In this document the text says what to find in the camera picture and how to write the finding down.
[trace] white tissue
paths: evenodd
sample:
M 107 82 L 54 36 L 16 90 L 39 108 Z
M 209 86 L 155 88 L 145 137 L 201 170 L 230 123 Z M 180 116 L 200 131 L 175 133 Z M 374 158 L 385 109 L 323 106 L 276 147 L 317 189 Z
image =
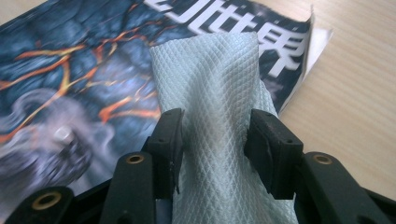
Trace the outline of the white tissue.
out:
M 150 50 L 161 111 L 184 109 L 173 223 L 294 223 L 244 156 L 250 110 L 276 113 L 259 80 L 254 33 L 172 40 Z

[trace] blue cover artwork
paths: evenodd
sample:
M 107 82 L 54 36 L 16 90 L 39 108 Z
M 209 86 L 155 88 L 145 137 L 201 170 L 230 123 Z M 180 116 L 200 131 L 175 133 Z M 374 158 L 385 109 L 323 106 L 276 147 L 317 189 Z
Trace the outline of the blue cover artwork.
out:
M 140 150 L 161 115 L 149 48 L 256 32 L 279 112 L 304 71 L 310 23 L 245 0 L 51 0 L 0 27 L 0 222 L 38 189 L 75 194 Z

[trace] screw hole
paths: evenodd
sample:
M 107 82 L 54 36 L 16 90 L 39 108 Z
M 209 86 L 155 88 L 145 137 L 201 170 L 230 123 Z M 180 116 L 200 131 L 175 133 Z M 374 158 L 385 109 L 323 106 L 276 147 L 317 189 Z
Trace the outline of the screw hole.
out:
M 141 161 L 143 161 L 145 158 L 141 155 L 133 155 L 130 156 L 126 159 L 126 162 L 130 163 L 130 164 L 137 164 Z
M 35 210 L 44 210 L 52 207 L 58 203 L 62 198 L 62 194 L 58 191 L 52 191 L 41 195 L 36 198 L 32 204 L 32 208 Z
M 314 161 L 320 163 L 320 164 L 324 164 L 324 165 L 330 165 L 332 164 L 332 159 L 330 159 L 327 156 L 324 155 L 315 155 L 314 156 Z

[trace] magazine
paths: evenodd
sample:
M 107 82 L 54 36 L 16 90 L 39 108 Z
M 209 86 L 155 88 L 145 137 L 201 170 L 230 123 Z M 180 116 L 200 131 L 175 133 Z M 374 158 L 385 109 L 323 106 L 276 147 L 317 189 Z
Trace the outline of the magazine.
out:
M 38 189 L 111 178 L 161 115 L 149 48 L 256 32 L 280 112 L 304 78 L 311 22 L 246 0 L 50 0 L 0 26 L 0 222 Z

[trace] light wood surface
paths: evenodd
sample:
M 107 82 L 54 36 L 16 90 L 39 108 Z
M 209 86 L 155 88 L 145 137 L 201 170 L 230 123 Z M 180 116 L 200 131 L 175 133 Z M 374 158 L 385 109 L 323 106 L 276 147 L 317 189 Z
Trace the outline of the light wood surface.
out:
M 2 0 L 0 24 L 43 0 Z M 281 116 L 304 151 L 339 159 L 365 188 L 396 200 L 396 2 L 259 0 L 334 35 Z

